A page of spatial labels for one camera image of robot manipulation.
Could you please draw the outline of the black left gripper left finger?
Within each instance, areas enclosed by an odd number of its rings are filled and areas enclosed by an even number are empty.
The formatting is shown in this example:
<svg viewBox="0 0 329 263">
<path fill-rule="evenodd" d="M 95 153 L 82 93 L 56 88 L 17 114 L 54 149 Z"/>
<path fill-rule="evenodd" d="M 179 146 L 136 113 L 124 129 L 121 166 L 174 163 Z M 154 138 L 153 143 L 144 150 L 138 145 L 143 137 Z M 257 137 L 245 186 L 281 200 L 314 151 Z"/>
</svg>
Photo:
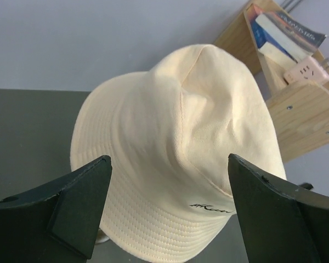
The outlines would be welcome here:
<svg viewBox="0 0 329 263">
<path fill-rule="evenodd" d="M 0 262 L 91 259 L 112 174 L 111 158 L 0 201 Z"/>
</svg>

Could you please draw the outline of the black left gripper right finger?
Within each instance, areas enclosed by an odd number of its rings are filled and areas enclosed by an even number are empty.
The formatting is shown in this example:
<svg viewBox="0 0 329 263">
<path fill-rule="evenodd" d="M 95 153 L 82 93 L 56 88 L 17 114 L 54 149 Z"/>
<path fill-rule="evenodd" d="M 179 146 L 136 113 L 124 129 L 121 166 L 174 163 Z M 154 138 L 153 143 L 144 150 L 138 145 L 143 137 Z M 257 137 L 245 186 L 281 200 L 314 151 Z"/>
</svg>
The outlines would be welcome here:
<svg viewBox="0 0 329 263">
<path fill-rule="evenodd" d="M 329 197 L 235 154 L 228 173 L 249 262 L 329 262 Z"/>
</svg>

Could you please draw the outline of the tall wooden shelf box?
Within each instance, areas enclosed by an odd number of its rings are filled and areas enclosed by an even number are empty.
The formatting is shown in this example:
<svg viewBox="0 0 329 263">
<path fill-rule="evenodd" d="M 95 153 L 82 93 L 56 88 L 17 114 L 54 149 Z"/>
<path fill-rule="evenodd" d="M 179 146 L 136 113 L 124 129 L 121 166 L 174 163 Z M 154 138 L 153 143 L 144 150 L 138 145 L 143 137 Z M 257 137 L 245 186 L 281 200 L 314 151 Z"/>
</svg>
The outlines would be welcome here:
<svg viewBox="0 0 329 263">
<path fill-rule="evenodd" d="M 289 162 L 329 143 L 329 82 L 304 80 L 287 84 L 282 68 L 257 50 L 248 21 L 248 1 L 214 45 L 241 60 L 256 74 L 263 72 L 271 97 L 266 101 L 281 156 Z"/>
</svg>

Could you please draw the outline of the cream bucket hat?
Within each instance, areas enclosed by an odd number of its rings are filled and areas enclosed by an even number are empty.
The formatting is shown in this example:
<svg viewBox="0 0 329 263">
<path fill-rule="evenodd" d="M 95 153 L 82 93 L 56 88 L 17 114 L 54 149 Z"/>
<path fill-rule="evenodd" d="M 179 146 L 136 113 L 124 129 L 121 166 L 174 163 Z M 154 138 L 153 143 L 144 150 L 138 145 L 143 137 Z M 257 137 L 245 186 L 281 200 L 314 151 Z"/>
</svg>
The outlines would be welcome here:
<svg viewBox="0 0 329 263">
<path fill-rule="evenodd" d="M 195 44 L 95 88 L 76 119 L 70 166 L 109 156 L 100 229 L 142 260 L 186 262 L 236 214 L 232 153 L 286 178 L 250 70 L 214 45 Z"/>
</svg>

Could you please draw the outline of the blue paperback book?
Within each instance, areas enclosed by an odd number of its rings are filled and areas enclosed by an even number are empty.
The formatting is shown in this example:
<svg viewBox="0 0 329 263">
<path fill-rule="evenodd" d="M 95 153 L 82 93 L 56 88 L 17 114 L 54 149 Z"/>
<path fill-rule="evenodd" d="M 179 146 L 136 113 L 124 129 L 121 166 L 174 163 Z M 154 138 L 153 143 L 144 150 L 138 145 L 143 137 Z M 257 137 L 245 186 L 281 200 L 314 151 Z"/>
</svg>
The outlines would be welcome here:
<svg viewBox="0 0 329 263">
<path fill-rule="evenodd" d="M 267 43 L 277 47 L 277 42 L 262 27 L 260 27 L 255 20 L 251 22 L 251 28 L 258 49 L 261 49 Z"/>
</svg>

